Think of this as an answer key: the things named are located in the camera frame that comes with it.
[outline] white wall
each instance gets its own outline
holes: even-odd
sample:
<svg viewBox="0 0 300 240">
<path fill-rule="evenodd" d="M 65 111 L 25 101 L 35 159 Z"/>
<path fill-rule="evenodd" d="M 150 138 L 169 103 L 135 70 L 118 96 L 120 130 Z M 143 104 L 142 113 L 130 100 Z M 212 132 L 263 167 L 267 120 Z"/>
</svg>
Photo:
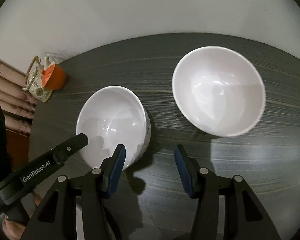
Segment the white wall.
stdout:
<svg viewBox="0 0 300 240">
<path fill-rule="evenodd" d="M 0 59 L 26 71 L 34 55 L 77 55 L 131 37 L 209 32 L 261 41 L 300 58 L 293 0 L 7 0 Z"/>
</svg>

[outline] bowl rim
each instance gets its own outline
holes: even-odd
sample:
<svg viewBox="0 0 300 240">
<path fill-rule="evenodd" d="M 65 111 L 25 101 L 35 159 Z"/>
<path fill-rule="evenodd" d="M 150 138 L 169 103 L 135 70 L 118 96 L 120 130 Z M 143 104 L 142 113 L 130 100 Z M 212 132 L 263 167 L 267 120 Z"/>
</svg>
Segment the bowl rim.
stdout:
<svg viewBox="0 0 300 240">
<path fill-rule="evenodd" d="M 236 133 L 232 133 L 232 134 L 228 134 L 228 135 L 220 135 L 220 134 L 217 134 L 217 133 L 211 133 L 211 132 L 208 132 L 208 131 L 205 131 L 205 130 L 202 130 L 201 128 L 199 128 L 195 123 L 191 122 L 190 121 L 190 118 L 189 116 L 184 112 L 184 110 L 182 109 L 181 105 L 180 105 L 180 102 L 177 98 L 177 95 L 176 95 L 176 92 L 175 92 L 175 79 L 176 79 L 176 73 L 178 71 L 178 69 L 180 68 L 181 64 L 183 63 L 183 61 L 189 57 L 190 55 L 192 55 L 193 53 L 199 51 L 199 50 L 206 50 L 206 49 L 225 49 L 225 50 L 228 50 L 234 54 L 236 54 L 237 56 L 241 57 L 245 62 L 248 63 L 248 65 L 253 69 L 253 71 L 255 72 L 255 74 L 257 75 L 258 77 L 258 80 L 259 80 L 259 83 L 261 84 L 261 87 L 262 87 L 262 107 L 261 107 L 261 111 L 259 113 L 259 116 L 256 118 L 256 120 L 254 121 L 254 123 L 252 125 L 250 125 L 248 128 L 246 129 L 243 129 L 239 132 L 236 132 Z M 260 121 L 262 115 L 263 115 L 263 112 L 265 110 L 265 107 L 266 107 L 266 88 L 265 88 L 265 85 L 263 83 L 263 80 L 260 76 L 260 73 L 258 72 L 258 70 L 255 68 L 255 66 L 246 58 L 244 57 L 243 55 L 241 55 L 240 53 L 232 50 L 232 49 L 228 49 L 228 48 L 225 48 L 225 47 L 220 47 L 220 46 L 205 46 L 205 47 L 200 47 L 200 48 L 197 48 L 197 49 L 194 49 L 190 52 L 188 52 L 186 55 L 184 55 L 182 57 L 182 59 L 178 62 L 176 68 L 174 69 L 173 71 L 173 76 L 172 76 L 172 93 L 173 93 L 173 98 L 180 110 L 180 112 L 184 115 L 184 117 L 186 117 L 186 119 L 192 123 L 195 127 L 197 127 L 199 130 L 201 131 L 204 131 L 206 133 L 209 133 L 211 135 L 215 135 L 215 136 L 220 136 L 220 137 L 234 137 L 234 136 L 239 136 L 239 135 L 242 135 L 248 131 L 250 131 L 251 129 L 253 129 L 257 124 L 258 122 Z"/>
<path fill-rule="evenodd" d="M 89 103 L 89 101 L 98 93 L 104 91 L 104 90 L 109 90 L 111 88 L 119 88 L 119 89 L 122 89 L 126 92 L 128 92 L 129 94 L 131 94 L 138 102 L 140 108 L 141 108 L 141 111 L 142 111 L 142 117 L 143 117 L 143 123 L 144 125 L 146 126 L 146 123 L 147 123 L 147 120 L 146 120 L 146 113 L 145 113 L 145 108 L 143 107 L 140 99 L 135 95 L 135 93 L 133 93 L 130 89 L 127 89 L 125 87 L 122 87 L 122 86 L 107 86 L 107 87 L 104 87 L 104 88 L 101 88 L 99 89 L 98 91 L 94 92 L 89 98 L 88 100 L 84 103 L 84 105 L 81 107 L 81 110 L 80 110 L 80 113 L 79 113 L 79 116 L 78 116 L 78 119 L 77 119 L 77 123 L 76 123 L 76 127 L 75 127 L 75 134 L 78 135 L 78 123 L 80 121 L 80 118 L 82 117 L 82 109 L 85 107 L 85 105 L 87 105 Z M 145 132 L 144 132 L 144 136 L 143 136 L 143 143 L 142 145 L 145 143 L 146 141 L 146 128 L 145 128 Z"/>
</svg>

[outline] teapot spout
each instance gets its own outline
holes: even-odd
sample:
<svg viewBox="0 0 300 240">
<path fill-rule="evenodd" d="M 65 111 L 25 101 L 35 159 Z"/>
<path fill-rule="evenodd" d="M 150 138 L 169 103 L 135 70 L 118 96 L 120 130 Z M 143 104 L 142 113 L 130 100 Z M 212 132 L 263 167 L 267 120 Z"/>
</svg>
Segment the teapot spout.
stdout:
<svg viewBox="0 0 300 240">
<path fill-rule="evenodd" d="M 46 70 L 49 67 L 49 65 L 51 64 L 49 57 L 50 57 L 50 54 L 47 54 L 44 57 L 44 70 Z"/>
</svg>

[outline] blue gripper pad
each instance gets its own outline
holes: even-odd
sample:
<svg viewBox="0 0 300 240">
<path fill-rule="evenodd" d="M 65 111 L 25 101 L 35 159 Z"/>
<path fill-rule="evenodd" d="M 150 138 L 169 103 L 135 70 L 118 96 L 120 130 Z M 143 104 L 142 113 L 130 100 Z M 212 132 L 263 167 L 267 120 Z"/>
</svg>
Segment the blue gripper pad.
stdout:
<svg viewBox="0 0 300 240">
<path fill-rule="evenodd" d="M 178 168 L 183 189 L 190 198 L 196 198 L 194 187 L 198 183 L 197 172 L 181 144 L 177 145 L 174 152 L 174 160 Z"/>
<path fill-rule="evenodd" d="M 108 158 L 108 161 L 106 162 L 106 168 L 103 173 L 102 191 L 106 193 L 107 198 L 110 198 L 117 190 L 125 160 L 126 148 L 124 145 L 118 144 L 112 157 Z"/>
</svg>

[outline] teapot handle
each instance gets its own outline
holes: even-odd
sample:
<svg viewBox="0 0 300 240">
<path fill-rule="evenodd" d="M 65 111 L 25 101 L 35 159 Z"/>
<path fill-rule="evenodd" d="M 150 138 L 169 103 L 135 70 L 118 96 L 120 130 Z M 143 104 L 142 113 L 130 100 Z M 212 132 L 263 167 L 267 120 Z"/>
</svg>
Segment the teapot handle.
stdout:
<svg viewBox="0 0 300 240">
<path fill-rule="evenodd" d="M 27 87 L 27 81 L 28 81 L 28 77 L 29 77 L 29 73 L 30 73 L 30 70 L 31 70 L 31 68 L 32 68 L 32 66 L 33 66 L 33 64 L 34 64 L 34 62 L 38 62 L 39 61 L 39 57 L 38 56 L 35 56 L 34 58 L 33 58 L 33 60 L 32 60 L 32 62 L 30 63 L 30 66 L 28 67 L 28 70 L 27 70 L 27 73 L 26 73 L 26 82 L 25 82 L 25 84 L 24 84 L 24 86 L 22 87 L 23 89 L 27 89 L 26 87 Z"/>
</svg>

